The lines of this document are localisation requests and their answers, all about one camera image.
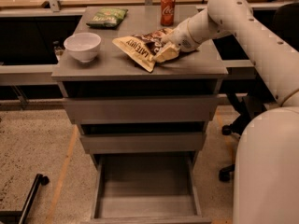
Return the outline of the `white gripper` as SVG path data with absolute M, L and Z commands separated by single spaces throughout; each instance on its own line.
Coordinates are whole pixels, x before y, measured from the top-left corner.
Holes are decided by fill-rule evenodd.
M 200 24 L 192 18 L 181 22 L 170 34 L 163 37 L 166 43 L 153 57 L 157 63 L 173 60 L 180 51 L 191 52 L 202 44 Z

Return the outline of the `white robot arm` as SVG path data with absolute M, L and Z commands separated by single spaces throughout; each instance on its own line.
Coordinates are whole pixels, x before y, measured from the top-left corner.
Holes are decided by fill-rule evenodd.
M 253 17 L 246 0 L 208 0 L 165 42 L 183 52 L 231 34 L 276 104 L 240 136 L 232 224 L 299 224 L 299 52 Z

